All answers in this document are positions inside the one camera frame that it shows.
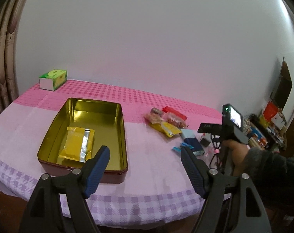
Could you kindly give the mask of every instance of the white wall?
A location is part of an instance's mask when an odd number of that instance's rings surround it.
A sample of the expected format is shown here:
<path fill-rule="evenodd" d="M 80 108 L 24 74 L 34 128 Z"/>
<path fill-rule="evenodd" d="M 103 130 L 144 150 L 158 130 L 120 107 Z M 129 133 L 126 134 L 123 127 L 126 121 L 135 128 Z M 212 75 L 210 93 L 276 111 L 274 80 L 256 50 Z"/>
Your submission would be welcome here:
<path fill-rule="evenodd" d="M 294 27 L 281 0 L 27 0 L 16 46 L 20 93 L 55 68 L 68 77 L 243 114 L 268 99 Z M 294 109 L 294 94 L 284 108 Z"/>

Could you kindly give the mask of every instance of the tablecloth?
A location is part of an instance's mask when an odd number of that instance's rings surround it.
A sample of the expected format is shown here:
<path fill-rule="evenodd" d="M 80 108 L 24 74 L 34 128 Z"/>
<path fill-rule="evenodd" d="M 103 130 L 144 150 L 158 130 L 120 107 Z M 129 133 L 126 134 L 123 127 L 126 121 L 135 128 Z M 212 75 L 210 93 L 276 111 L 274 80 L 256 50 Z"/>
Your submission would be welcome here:
<path fill-rule="evenodd" d="M 197 195 L 171 149 L 181 142 L 168 139 L 145 123 L 152 107 L 171 106 L 185 114 L 194 131 L 201 122 L 221 123 L 211 108 L 149 92 L 105 84 L 68 80 L 56 91 L 39 84 L 17 98 L 0 115 L 0 190 L 28 200 L 45 172 L 37 152 L 57 112 L 70 97 L 120 103 L 126 131 L 129 170 L 121 184 L 100 184 L 88 200 L 95 222 L 106 226 L 168 223 L 198 213 L 203 199 Z M 61 195 L 64 215 L 69 215 Z"/>

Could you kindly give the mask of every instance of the illuminated screen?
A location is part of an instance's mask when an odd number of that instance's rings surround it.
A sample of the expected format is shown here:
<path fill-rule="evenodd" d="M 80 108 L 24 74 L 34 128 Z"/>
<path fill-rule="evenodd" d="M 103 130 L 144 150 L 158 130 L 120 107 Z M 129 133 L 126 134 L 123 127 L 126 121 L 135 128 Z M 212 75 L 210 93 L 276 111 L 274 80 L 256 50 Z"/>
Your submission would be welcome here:
<path fill-rule="evenodd" d="M 241 128 L 241 116 L 234 108 L 230 108 L 230 120 Z"/>

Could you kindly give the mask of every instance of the yellow snack package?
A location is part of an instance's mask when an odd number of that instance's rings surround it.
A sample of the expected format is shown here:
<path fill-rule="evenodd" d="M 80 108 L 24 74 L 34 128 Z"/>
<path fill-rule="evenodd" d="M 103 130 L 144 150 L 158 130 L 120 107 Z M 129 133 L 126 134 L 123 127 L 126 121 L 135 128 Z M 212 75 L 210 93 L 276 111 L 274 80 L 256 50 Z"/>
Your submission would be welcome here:
<path fill-rule="evenodd" d="M 59 158 L 86 162 L 92 156 L 94 130 L 79 127 L 67 127 L 68 134 Z"/>
<path fill-rule="evenodd" d="M 182 131 L 168 122 L 149 123 L 149 125 L 157 131 L 164 133 L 167 137 L 172 137 Z"/>

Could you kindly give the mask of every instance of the brown curtain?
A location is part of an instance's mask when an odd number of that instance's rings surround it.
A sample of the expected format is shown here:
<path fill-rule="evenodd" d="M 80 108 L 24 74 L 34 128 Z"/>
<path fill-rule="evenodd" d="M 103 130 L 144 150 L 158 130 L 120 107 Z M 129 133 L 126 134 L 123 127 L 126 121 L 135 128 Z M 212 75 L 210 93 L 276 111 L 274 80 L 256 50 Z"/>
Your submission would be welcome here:
<path fill-rule="evenodd" d="M 15 80 L 15 38 L 26 0 L 6 0 L 0 9 L 0 113 L 18 97 Z"/>

